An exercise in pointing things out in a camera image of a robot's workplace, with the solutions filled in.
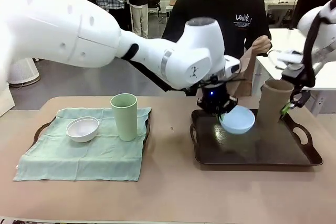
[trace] black polo shirt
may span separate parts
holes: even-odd
[[[240,59],[260,36],[271,38],[264,0],[177,0],[162,38],[177,42],[187,21],[210,17],[218,21],[225,54]]]

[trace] tray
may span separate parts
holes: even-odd
[[[300,137],[293,132],[295,128],[307,136],[306,144],[302,144]],[[311,134],[288,114],[272,132],[261,130],[255,123],[247,133],[232,135],[221,127],[216,117],[195,110],[190,134],[195,158],[202,165],[309,167],[323,164],[313,146]]]
[[[149,132],[150,132],[150,129],[151,129],[151,126],[150,126],[150,124],[149,124],[149,119],[151,118],[151,112],[152,112],[152,111],[150,111],[150,112],[148,113],[148,118],[147,118],[147,120],[145,121],[145,124],[146,124],[146,136],[145,136],[145,139],[144,139],[143,144],[142,144],[142,152],[144,152],[144,150],[145,150],[145,145],[146,145],[146,142],[147,142],[147,138],[148,138],[148,136],[149,136]],[[42,132],[46,127],[50,126],[51,123],[52,123],[55,119],[56,119],[56,117],[54,117],[49,123],[46,123],[46,124],[42,125],[42,126],[36,131],[36,133],[35,133],[35,135],[34,135],[33,144],[29,147],[29,149],[32,148],[32,147],[34,146],[34,144],[36,144],[38,138],[39,138],[40,135],[41,135],[41,132]]]

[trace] brown cup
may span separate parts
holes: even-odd
[[[294,85],[284,80],[265,81],[257,114],[257,122],[261,127],[269,129],[276,126],[293,89]]]

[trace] black chair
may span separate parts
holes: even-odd
[[[151,3],[152,1],[148,1],[148,9],[154,9],[158,12],[158,17],[160,16],[161,6],[160,0],[157,0],[156,3]]]

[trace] person's hand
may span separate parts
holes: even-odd
[[[265,54],[271,48],[271,41],[266,35],[260,36],[253,42],[251,48],[255,55]]]

